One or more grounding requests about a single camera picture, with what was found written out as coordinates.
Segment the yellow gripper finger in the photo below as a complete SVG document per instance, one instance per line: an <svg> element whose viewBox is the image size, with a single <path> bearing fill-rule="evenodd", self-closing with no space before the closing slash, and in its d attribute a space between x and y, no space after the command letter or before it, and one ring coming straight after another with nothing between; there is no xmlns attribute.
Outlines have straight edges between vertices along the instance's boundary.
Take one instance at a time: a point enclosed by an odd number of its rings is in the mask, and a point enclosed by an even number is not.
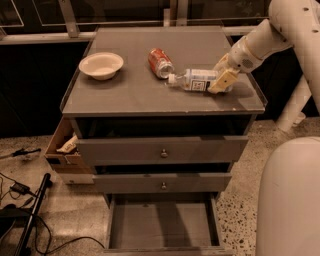
<svg viewBox="0 0 320 256"><path fill-rule="evenodd" d="M229 68L228 57L229 57L229 54L226 53L214 66L214 70L217 72L221 72L228 69Z"/></svg>
<svg viewBox="0 0 320 256"><path fill-rule="evenodd" d="M213 94L225 92L238 79L239 71L233 68L223 68L217 73L216 79L209 85L208 91Z"/></svg>

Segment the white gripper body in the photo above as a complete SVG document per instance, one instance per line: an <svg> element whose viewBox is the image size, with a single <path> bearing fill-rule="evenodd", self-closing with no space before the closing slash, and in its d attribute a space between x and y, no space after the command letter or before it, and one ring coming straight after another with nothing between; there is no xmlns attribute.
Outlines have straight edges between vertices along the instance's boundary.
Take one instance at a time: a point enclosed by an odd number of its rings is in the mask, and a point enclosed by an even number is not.
<svg viewBox="0 0 320 256"><path fill-rule="evenodd" d="M243 36L231 47L227 63L239 72L250 73L262 64L262 60L251 52L247 37Z"/></svg>

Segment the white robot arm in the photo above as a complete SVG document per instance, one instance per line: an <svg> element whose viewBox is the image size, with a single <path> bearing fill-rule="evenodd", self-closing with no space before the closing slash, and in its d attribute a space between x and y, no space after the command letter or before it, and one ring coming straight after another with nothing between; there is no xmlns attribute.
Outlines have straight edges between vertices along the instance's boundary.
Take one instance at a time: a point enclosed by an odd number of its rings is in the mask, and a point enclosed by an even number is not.
<svg viewBox="0 0 320 256"><path fill-rule="evenodd" d="M235 43L214 67L211 93L223 92L275 52L293 48L302 80L320 98L319 4L271 0L269 17ZM320 138L292 139L264 167L257 209L256 256L320 256Z"/></svg>

